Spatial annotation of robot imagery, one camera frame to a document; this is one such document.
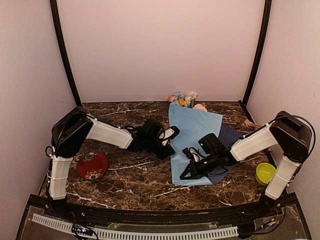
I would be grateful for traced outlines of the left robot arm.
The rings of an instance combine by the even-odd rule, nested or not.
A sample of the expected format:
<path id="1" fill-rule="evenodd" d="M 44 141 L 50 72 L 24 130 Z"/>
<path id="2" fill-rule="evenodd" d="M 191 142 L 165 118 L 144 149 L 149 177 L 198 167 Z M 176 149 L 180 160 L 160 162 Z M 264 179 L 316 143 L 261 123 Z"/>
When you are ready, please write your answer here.
<path id="1" fill-rule="evenodd" d="M 85 142 L 101 142 L 130 152 L 146 151 L 165 159 L 175 153 L 169 141 L 179 133 L 176 126 L 165 128 L 150 118 L 141 126 L 115 126 L 80 107 L 74 108 L 52 127 L 51 144 L 46 148 L 51 151 L 47 154 L 50 158 L 48 195 L 53 199 L 51 210 L 60 218 L 67 218 L 71 213 L 70 206 L 63 201 L 67 196 L 69 169 Z"/>

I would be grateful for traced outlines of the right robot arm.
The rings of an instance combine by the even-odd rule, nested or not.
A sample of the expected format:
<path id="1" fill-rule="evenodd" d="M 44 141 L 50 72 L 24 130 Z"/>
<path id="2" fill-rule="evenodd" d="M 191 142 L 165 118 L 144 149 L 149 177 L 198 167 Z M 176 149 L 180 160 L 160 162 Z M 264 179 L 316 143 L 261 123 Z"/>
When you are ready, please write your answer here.
<path id="1" fill-rule="evenodd" d="M 217 167 L 235 165 L 274 146 L 282 149 L 282 159 L 264 192 L 266 198 L 255 205 L 255 213 L 266 217 L 275 208 L 273 200 L 277 200 L 295 179 L 314 150 L 316 131 L 305 118 L 280 111 L 270 122 L 243 135 L 228 147 L 214 133 L 205 135 L 198 143 L 206 156 L 200 157 L 199 153 L 192 153 L 189 148 L 185 148 L 183 153 L 190 161 L 180 175 L 182 180 L 200 179 Z"/>

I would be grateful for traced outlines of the pink and blue fake flower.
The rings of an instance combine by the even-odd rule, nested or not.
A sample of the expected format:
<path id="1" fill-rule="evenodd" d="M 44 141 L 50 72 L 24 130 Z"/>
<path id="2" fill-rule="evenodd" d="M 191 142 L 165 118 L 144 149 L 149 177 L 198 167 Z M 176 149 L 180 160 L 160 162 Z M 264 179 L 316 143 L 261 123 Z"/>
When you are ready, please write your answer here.
<path id="1" fill-rule="evenodd" d="M 173 94 L 171 95 L 175 95 L 175 96 L 179 96 L 179 97 L 182 97 L 183 99 L 185 99 L 186 95 L 185 93 L 181 92 L 181 91 L 175 91 Z M 194 110 L 198 110 L 198 111 L 202 111 L 202 112 L 207 112 L 207 105 L 205 102 L 203 103 L 196 103 L 195 101 L 195 106 L 191 109 L 194 109 Z"/>

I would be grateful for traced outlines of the blue wrapping paper sheet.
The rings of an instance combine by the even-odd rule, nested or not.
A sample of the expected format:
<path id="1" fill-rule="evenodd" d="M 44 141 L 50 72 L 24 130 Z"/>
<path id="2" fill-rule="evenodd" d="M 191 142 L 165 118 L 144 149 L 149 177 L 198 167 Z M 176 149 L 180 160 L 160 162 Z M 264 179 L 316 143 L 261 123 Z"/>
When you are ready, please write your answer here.
<path id="1" fill-rule="evenodd" d="M 175 154 L 170 157 L 171 179 L 179 186 L 209 186 L 217 185 L 233 169 L 217 167 L 200 179 L 180 179 L 190 160 L 183 153 L 183 149 L 190 148 L 191 152 L 198 151 L 200 158 L 207 156 L 198 141 L 207 134 L 214 133 L 225 147 L 231 146 L 242 134 L 222 123 L 223 116 L 216 113 L 200 111 L 177 105 L 170 105 L 168 110 L 169 125 L 175 126 L 180 133 L 170 141 Z"/>

